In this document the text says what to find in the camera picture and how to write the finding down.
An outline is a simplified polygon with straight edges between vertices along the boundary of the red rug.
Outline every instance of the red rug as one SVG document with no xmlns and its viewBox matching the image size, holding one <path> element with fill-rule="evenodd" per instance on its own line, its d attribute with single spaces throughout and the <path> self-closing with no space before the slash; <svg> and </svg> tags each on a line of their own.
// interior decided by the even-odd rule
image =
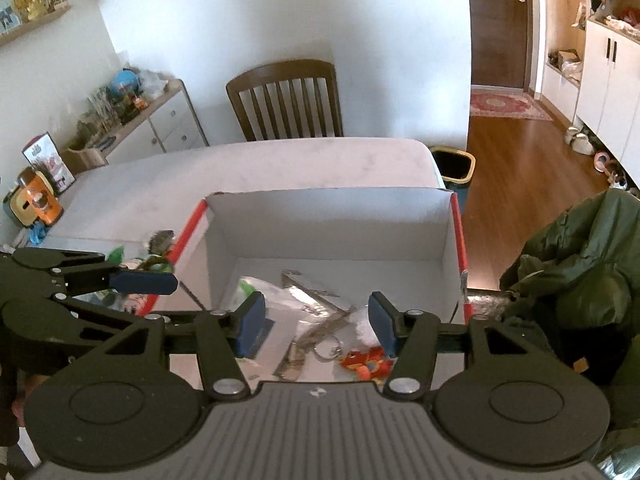
<svg viewBox="0 0 640 480">
<path fill-rule="evenodd" d="M 533 97 L 518 91 L 472 89 L 471 115 L 553 121 Z"/>
</svg>

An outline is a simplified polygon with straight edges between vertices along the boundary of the wooden floor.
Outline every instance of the wooden floor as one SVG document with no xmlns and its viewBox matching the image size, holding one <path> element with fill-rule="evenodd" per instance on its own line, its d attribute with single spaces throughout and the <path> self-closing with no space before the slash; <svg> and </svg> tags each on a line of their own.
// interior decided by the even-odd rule
<svg viewBox="0 0 640 480">
<path fill-rule="evenodd" d="M 497 290 L 532 234 L 607 189 L 593 159 L 563 137 L 556 122 L 470 118 L 467 151 L 476 171 L 462 215 L 470 287 Z"/>
</svg>

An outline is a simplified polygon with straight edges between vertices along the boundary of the trash can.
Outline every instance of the trash can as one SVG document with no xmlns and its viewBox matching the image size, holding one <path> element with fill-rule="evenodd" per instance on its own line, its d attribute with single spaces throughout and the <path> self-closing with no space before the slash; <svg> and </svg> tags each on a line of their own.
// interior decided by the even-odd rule
<svg viewBox="0 0 640 480">
<path fill-rule="evenodd" d="M 458 194 L 460 212 L 465 208 L 466 196 L 476 168 L 476 158 L 471 153 L 446 146 L 430 148 L 436 166 L 440 170 L 447 189 Z"/>
</svg>

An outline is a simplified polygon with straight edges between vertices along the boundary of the chair back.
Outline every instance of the chair back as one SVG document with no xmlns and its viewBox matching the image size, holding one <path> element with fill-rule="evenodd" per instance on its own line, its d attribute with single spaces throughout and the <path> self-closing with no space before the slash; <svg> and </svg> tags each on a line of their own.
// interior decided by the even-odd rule
<svg viewBox="0 0 640 480">
<path fill-rule="evenodd" d="M 268 64 L 230 81 L 226 93 L 246 140 L 344 136 L 331 63 Z"/>
</svg>

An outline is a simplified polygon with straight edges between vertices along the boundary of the white tablecloth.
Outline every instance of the white tablecloth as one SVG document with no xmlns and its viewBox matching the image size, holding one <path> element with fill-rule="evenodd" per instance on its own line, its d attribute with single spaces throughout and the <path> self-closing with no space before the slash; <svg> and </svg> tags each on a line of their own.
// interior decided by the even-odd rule
<svg viewBox="0 0 640 480">
<path fill-rule="evenodd" d="M 407 139 L 263 140 L 157 155 L 81 175 L 55 238 L 142 242 L 177 233 L 217 191 L 444 187 L 431 152 Z"/>
</svg>

